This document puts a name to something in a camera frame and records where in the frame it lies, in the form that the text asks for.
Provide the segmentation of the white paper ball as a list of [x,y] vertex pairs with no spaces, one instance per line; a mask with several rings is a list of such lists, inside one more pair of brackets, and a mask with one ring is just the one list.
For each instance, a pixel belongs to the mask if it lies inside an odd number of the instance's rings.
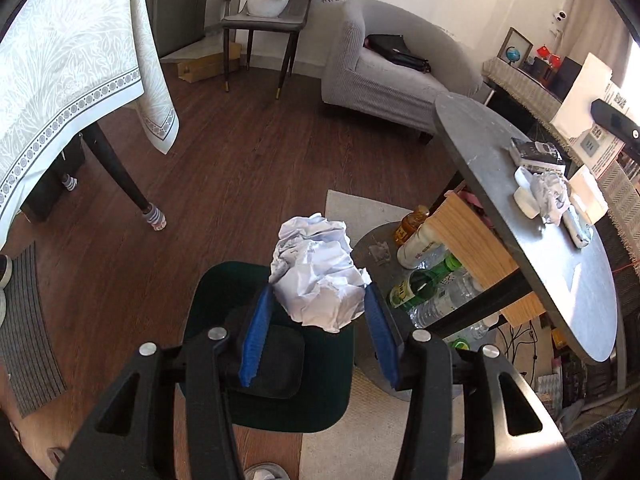
[[346,224],[316,212],[280,227],[269,283],[292,321],[337,334],[363,314],[372,280],[352,260]]

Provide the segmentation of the blue white tissue pack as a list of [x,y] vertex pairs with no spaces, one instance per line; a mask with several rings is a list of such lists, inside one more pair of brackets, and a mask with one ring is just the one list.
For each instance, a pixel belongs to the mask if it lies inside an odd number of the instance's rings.
[[562,221],[572,242],[578,249],[587,247],[593,239],[593,226],[578,214],[577,209],[570,205],[563,212]]

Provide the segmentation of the green glass bottle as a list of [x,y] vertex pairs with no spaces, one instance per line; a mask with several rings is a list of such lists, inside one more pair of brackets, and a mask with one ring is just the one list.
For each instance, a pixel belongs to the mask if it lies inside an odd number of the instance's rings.
[[437,286],[461,267],[462,263],[454,255],[448,255],[431,269],[414,270],[390,290],[387,302],[393,309],[409,311],[432,298]]

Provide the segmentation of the clear plastic water bottle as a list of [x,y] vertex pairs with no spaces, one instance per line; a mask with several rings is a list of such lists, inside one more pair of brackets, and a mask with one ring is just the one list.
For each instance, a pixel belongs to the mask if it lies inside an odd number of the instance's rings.
[[482,291],[483,287],[465,268],[458,269],[436,287],[432,298],[409,311],[410,320],[416,328],[427,328]]

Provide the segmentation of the black tissue pack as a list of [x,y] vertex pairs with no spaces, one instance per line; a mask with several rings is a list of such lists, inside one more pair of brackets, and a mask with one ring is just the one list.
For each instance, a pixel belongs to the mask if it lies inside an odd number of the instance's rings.
[[532,174],[553,171],[562,176],[565,172],[565,162],[551,143],[512,138],[509,153],[516,166],[524,167]]

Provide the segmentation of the amber drink bottle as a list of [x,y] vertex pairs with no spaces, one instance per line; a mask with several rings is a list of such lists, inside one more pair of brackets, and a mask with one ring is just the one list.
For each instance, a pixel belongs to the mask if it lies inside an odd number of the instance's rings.
[[402,246],[405,242],[413,236],[414,232],[422,226],[422,223],[430,215],[427,206],[418,205],[413,211],[405,215],[401,219],[395,229],[393,239],[397,247]]

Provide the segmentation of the wooden shelf panel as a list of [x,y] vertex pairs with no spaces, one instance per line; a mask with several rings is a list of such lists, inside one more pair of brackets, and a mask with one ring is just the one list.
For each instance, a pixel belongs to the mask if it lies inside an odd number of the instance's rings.
[[498,237],[454,191],[445,193],[427,223],[485,290],[518,270]]

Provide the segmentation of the large white plastic lid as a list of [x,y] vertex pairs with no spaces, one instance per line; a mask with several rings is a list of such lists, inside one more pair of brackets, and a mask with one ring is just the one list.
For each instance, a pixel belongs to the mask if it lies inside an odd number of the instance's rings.
[[529,219],[535,219],[540,214],[540,207],[530,189],[532,177],[533,175],[524,167],[518,167],[514,172],[514,180],[518,188],[513,193],[513,198],[521,212]]

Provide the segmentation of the round grey marble coffee table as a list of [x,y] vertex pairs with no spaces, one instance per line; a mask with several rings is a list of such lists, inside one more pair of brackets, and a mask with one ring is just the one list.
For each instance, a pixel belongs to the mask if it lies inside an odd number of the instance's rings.
[[577,248],[564,226],[529,219],[513,198],[518,186],[511,140],[527,136],[480,102],[455,93],[435,101],[435,125],[467,185],[483,205],[528,284],[570,348],[585,362],[606,361],[616,343],[618,305],[600,236]]

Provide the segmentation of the small blue globe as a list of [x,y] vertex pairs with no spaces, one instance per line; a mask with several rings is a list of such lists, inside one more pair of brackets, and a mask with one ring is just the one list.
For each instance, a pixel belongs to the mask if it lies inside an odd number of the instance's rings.
[[504,56],[510,65],[518,64],[521,61],[522,55],[517,47],[509,46],[504,50]]

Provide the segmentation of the grey striped door mat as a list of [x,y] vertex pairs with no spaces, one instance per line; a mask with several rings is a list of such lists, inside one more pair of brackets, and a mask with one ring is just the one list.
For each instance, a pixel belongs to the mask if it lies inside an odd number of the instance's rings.
[[26,417],[66,391],[41,309],[36,243],[13,260],[12,278],[4,294],[1,359],[17,409]]

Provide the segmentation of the black white shoe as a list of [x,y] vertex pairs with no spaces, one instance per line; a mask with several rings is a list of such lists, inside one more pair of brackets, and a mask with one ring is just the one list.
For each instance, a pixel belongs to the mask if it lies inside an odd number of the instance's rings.
[[5,255],[0,255],[0,288],[5,289],[6,285],[11,281],[13,274],[13,261]]

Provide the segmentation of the cardboard box on floor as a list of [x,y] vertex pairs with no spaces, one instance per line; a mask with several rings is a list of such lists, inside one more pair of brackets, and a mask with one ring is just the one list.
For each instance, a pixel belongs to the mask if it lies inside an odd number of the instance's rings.
[[[240,66],[241,45],[232,42],[229,46],[229,70],[234,72]],[[224,54],[214,53],[211,55],[180,62],[177,64],[178,78],[193,84],[201,80],[213,78],[224,73]]]

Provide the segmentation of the grey dining chair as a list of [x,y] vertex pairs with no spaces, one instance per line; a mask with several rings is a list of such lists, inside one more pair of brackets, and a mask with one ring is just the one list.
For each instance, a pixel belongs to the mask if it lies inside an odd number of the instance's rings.
[[307,23],[311,0],[246,0],[238,14],[226,16],[220,22],[224,54],[224,90],[229,91],[230,32],[247,30],[246,65],[250,66],[254,32],[278,32],[288,35],[288,44],[280,69],[276,99],[280,99],[285,78],[293,73],[300,32]]

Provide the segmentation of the wooden picture frame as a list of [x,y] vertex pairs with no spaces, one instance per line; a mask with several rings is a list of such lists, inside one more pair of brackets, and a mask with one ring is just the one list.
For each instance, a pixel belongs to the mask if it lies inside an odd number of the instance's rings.
[[[504,56],[504,50],[506,50],[506,48],[509,46],[517,47],[518,50],[520,50],[522,58],[521,58],[521,61],[518,62],[518,64],[510,65],[506,60],[506,57]],[[498,58],[500,58],[500,60],[503,60],[503,62],[506,62],[506,64],[512,67],[519,68],[527,60],[529,53],[532,50],[532,47],[533,47],[533,43],[531,41],[529,41],[523,34],[521,34],[514,27],[510,27],[508,32],[506,33],[506,38],[504,38],[503,43],[499,49]]]

